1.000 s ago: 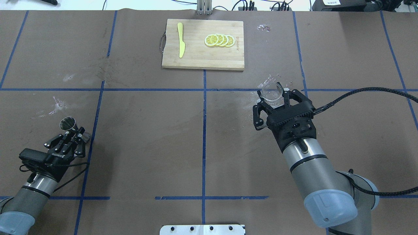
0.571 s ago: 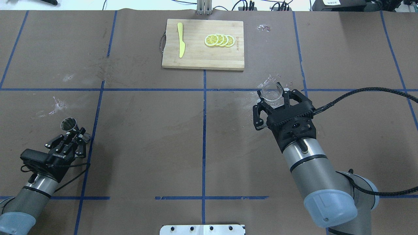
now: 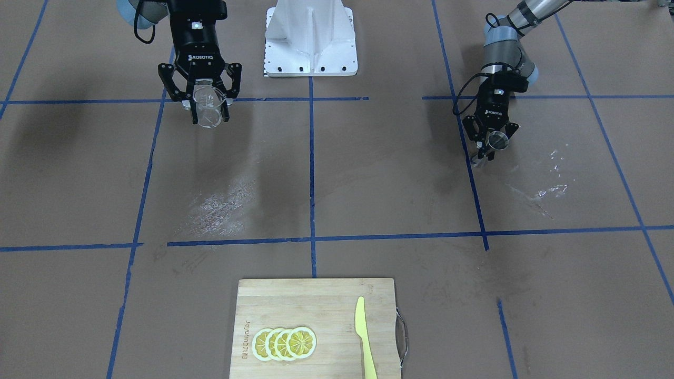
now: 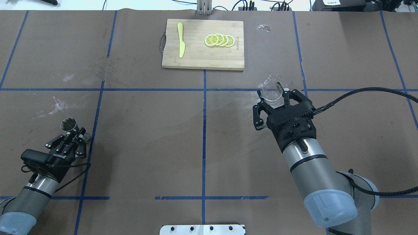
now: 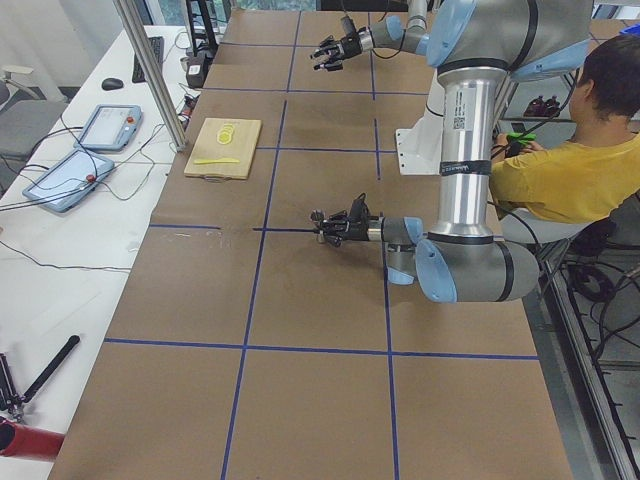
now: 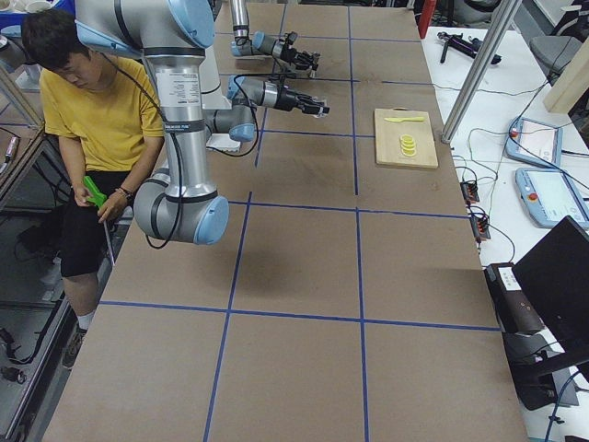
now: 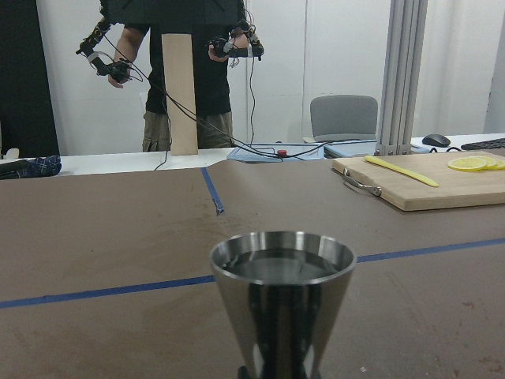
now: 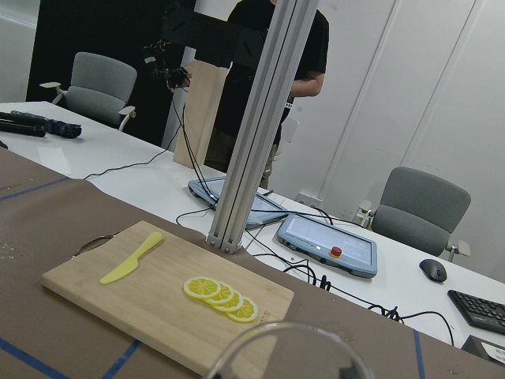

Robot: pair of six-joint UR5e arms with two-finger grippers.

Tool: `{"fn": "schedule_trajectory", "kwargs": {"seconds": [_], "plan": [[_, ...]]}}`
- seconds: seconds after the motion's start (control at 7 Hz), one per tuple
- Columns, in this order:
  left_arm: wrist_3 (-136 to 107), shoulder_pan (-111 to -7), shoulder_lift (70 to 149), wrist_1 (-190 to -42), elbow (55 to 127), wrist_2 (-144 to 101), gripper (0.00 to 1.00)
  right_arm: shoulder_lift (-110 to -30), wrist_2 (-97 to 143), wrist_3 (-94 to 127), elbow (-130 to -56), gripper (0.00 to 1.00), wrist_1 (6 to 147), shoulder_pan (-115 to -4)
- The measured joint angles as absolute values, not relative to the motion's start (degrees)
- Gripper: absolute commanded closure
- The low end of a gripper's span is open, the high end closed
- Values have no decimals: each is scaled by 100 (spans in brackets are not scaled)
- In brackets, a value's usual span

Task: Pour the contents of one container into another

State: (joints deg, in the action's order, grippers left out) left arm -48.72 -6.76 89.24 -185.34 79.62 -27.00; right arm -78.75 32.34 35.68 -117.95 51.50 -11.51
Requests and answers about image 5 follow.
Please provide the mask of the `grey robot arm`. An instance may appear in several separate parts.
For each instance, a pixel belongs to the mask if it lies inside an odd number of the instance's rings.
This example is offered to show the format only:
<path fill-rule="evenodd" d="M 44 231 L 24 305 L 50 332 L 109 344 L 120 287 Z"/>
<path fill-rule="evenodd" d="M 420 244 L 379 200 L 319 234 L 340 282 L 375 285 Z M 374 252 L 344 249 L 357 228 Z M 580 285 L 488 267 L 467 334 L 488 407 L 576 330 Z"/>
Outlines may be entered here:
<path fill-rule="evenodd" d="M 502 302 L 528 294 L 538 262 L 525 247 L 498 241 L 486 222 L 491 138 L 499 85 L 559 76 L 587 55 L 593 5 L 589 1 L 447 1 L 433 20 L 413 1 L 409 20 L 390 17 L 357 28 L 344 17 L 341 39 L 314 51 L 317 69 L 335 71 L 346 59 L 376 48 L 425 57 L 444 90 L 440 193 L 435 224 L 414 217 L 372 215 L 363 197 L 349 211 L 311 215 L 316 233 L 339 246 L 379 241 L 387 277 L 418 283 L 434 302 Z"/>
<path fill-rule="evenodd" d="M 366 52 L 373 52 L 382 59 L 391 59 L 400 52 L 424 56 L 429 41 L 427 14 L 435 14 L 442 1 L 405 1 L 408 20 L 403 23 L 398 16 L 389 14 L 391 1 L 384 1 L 384 11 L 378 22 L 357 28 L 344 1 L 339 2 L 343 12 L 340 19 L 344 35 L 336 39 L 326 37 L 309 58 L 316 60 L 314 70 L 338 71 L 343 62 Z"/>

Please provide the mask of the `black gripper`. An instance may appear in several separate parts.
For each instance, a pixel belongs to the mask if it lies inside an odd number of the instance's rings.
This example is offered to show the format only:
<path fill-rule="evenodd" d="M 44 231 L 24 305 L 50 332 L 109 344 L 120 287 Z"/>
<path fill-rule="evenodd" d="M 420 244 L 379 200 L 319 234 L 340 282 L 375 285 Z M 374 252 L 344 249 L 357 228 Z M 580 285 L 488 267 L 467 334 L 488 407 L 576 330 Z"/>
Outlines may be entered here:
<path fill-rule="evenodd" d="M 333 35 L 326 37 L 315 49 L 314 56 L 339 56 L 318 58 L 314 70 L 339 71 L 343 69 L 343 60 L 351 59 L 362 53 L 358 33 L 345 35 L 336 40 Z"/>
<path fill-rule="evenodd" d="M 338 233 L 322 232 L 319 241 L 333 247 L 340 247 L 347 240 L 368 241 L 369 218 L 349 218 L 347 212 L 338 212 L 324 218 L 323 228 L 345 228 L 344 235 Z"/>

